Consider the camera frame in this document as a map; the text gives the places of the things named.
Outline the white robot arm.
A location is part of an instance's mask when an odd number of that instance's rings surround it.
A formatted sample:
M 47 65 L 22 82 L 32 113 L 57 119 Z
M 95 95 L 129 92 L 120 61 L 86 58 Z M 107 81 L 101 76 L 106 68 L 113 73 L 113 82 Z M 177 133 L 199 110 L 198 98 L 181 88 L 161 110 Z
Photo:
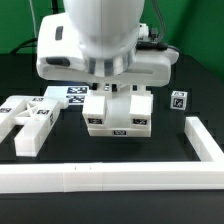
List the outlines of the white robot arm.
M 37 72 L 47 80 L 161 87 L 179 53 L 146 41 L 145 0 L 63 0 L 65 11 L 43 18 Z

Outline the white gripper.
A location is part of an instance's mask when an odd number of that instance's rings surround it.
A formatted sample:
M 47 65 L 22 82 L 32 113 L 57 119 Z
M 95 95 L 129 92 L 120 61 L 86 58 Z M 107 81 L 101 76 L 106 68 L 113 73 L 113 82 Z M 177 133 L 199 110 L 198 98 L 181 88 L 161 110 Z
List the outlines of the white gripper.
M 78 31 L 62 13 L 42 21 L 37 71 L 47 80 L 161 87 L 169 83 L 178 57 L 177 51 L 162 43 L 139 41 L 134 49 L 113 59 L 88 58 L 78 47 Z

